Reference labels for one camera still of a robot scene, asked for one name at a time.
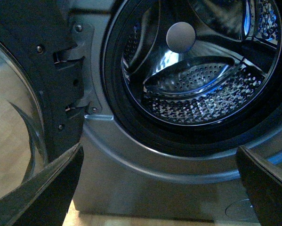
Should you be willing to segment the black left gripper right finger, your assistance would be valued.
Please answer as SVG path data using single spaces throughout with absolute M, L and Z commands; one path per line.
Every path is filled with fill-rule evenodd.
M 240 146 L 236 162 L 242 184 L 262 226 L 282 226 L 282 169 Z

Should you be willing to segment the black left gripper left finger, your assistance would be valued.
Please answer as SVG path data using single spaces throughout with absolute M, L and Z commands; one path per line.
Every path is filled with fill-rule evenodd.
M 76 144 L 0 198 L 0 226 L 61 226 L 78 185 L 83 160 L 83 147 Z

